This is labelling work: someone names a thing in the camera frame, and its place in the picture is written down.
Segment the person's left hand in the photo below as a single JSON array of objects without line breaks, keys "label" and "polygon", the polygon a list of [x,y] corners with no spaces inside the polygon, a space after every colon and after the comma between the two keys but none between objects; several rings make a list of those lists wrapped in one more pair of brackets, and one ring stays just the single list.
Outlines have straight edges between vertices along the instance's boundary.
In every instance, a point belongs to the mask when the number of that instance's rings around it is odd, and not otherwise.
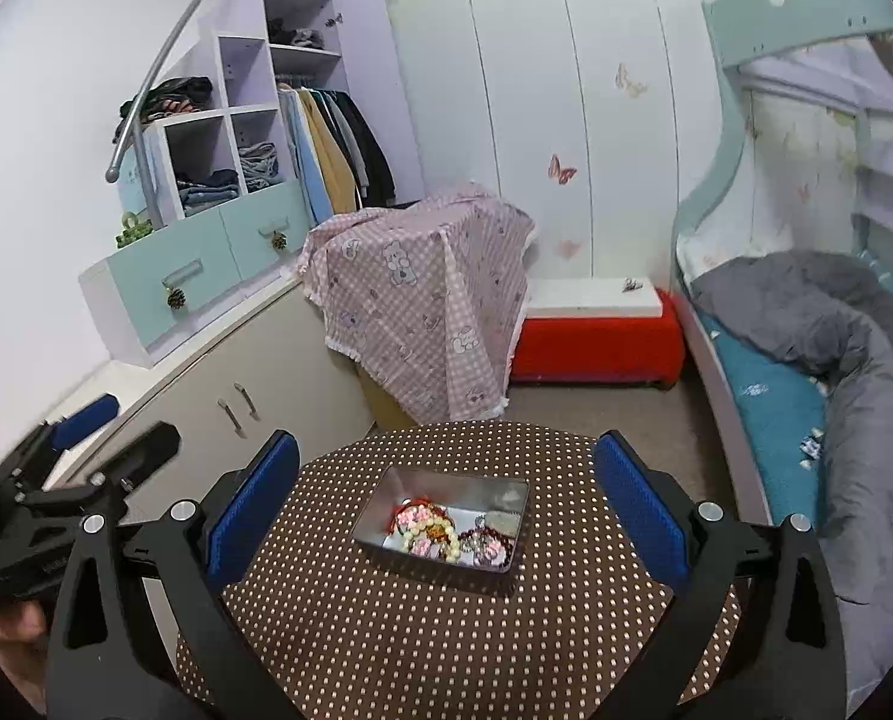
[{"label": "person's left hand", "polygon": [[46,713],[48,622],[38,601],[0,609],[0,667],[23,699]]}]

